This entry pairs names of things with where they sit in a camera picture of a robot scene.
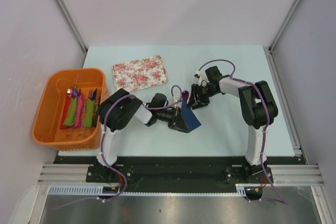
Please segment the dark blue paper napkin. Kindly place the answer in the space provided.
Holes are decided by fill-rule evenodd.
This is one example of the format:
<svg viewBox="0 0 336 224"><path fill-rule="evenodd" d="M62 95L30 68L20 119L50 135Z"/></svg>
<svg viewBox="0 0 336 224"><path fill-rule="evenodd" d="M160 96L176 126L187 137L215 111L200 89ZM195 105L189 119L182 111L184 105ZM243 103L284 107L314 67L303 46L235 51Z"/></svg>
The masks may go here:
<svg viewBox="0 0 336 224"><path fill-rule="evenodd" d="M200 121L197 119L192 109L187 107L186 100L182 101L181 116L187 127L187 130L185 130L186 133L189 133L201 126Z"/></svg>

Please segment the purple metal spoon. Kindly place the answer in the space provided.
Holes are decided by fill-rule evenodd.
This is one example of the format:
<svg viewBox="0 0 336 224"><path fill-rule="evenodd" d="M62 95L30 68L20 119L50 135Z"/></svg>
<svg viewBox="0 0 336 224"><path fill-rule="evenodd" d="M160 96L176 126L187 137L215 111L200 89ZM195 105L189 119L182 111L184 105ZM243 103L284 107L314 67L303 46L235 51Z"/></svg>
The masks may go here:
<svg viewBox="0 0 336 224"><path fill-rule="evenodd" d="M187 101L189 98L189 92L187 90L182 92L182 99Z"/></svg>

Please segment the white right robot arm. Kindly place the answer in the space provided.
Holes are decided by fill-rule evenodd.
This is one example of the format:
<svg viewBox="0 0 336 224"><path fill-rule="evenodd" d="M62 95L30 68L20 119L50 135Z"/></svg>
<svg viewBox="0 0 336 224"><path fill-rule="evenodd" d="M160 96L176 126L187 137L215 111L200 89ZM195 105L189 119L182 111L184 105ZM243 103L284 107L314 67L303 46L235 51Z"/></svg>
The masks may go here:
<svg viewBox="0 0 336 224"><path fill-rule="evenodd" d="M248 125L248 145L245 160L249 164L242 169L243 179L254 183L261 177L261 170L267 160L265 149L268 128L278 116L278 107L266 81L248 82L222 75L217 66L205 70L205 84L200 80L192 85L187 106L198 109L209 105L210 97L230 94L240 101L243 119Z"/></svg>

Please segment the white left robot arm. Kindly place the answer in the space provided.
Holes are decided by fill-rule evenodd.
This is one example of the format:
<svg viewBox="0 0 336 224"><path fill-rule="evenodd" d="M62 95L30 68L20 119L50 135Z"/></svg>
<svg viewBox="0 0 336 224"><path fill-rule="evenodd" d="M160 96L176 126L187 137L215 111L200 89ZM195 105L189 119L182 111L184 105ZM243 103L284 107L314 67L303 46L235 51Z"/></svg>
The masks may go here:
<svg viewBox="0 0 336 224"><path fill-rule="evenodd" d="M129 122L136 118L147 127L157 121L166 122L169 129L188 133L191 128L182 116L182 108L177 106L182 102L180 98L173 104L168 104L164 94L156 93L151 102L144 104L142 100L130 94L125 89L119 89L98 106L98 117L101 123L101 143L97 160L101 164L98 176L105 182L115 178L116 169L111 166L117 161L115 144L118 133Z"/></svg>

